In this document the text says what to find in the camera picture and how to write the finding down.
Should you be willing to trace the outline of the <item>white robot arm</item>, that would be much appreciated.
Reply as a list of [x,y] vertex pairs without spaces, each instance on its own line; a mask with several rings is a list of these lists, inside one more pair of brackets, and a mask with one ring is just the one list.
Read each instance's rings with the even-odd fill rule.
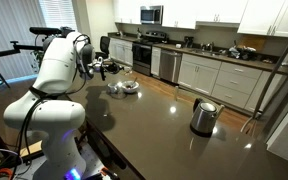
[[74,140],[74,131],[85,120],[84,107],[59,97],[72,86],[77,73],[86,78],[95,52],[90,38],[79,32],[56,37],[48,45],[39,74],[27,93],[8,105],[4,122],[20,132],[42,131],[47,137],[41,149],[45,162],[34,172],[33,180],[81,180],[86,161]]

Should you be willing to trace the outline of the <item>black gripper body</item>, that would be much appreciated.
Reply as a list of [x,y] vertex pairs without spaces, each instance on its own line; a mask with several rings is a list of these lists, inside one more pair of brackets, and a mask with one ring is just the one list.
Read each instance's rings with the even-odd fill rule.
[[93,65],[96,72],[99,72],[101,74],[101,78],[103,80],[106,79],[105,73],[108,72],[110,74],[117,74],[121,67],[112,59],[103,59],[102,57],[99,57],[95,64]]

